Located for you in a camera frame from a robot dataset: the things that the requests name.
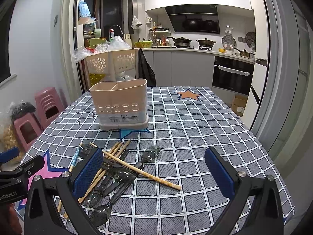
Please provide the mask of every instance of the stack of stools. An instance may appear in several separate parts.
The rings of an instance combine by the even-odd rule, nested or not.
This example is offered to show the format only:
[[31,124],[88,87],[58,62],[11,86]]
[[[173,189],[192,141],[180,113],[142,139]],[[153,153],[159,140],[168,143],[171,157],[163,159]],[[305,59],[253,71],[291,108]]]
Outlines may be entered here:
[[[54,87],[46,88],[35,95],[40,124],[46,129],[49,124],[64,110],[60,97]],[[27,113],[14,121],[16,133],[25,151],[28,151],[43,132],[33,113]]]

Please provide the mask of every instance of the oven handle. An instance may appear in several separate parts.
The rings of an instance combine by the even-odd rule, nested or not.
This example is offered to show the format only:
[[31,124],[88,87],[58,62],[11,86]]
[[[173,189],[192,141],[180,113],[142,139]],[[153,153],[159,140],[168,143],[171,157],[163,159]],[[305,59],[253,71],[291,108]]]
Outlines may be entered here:
[[245,72],[245,71],[239,71],[239,70],[235,70],[235,69],[231,69],[231,68],[227,68],[227,67],[224,67],[224,66],[217,66],[217,65],[214,65],[215,67],[218,67],[220,70],[222,71],[227,71],[227,72],[231,72],[231,73],[236,73],[236,74],[239,74],[239,75],[243,75],[243,76],[249,76],[250,73],[248,72]]

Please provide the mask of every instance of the range hood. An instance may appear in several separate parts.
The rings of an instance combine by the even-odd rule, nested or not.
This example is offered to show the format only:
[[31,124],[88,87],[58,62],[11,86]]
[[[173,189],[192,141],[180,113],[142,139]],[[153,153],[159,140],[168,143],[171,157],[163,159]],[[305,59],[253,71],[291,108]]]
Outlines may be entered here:
[[165,7],[175,32],[217,33],[219,17],[213,4],[187,4]]

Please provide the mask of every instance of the bag of potatoes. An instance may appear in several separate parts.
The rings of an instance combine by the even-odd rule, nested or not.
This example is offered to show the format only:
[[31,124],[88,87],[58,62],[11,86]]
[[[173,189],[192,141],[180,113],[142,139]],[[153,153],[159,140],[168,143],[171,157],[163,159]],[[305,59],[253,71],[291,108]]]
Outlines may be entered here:
[[25,150],[18,142],[15,128],[10,120],[8,112],[0,112],[0,142],[2,145],[0,145],[0,152],[9,150],[10,148],[15,146],[17,146],[20,150],[19,156],[10,160],[9,163],[19,163],[23,159],[25,155]]

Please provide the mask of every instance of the oven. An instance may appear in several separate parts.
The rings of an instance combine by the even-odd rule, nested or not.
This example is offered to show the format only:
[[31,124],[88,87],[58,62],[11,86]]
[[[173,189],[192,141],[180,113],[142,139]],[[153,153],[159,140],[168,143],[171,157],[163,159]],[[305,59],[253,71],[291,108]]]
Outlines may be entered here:
[[213,86],[249,95],[254,64],[215,56]]

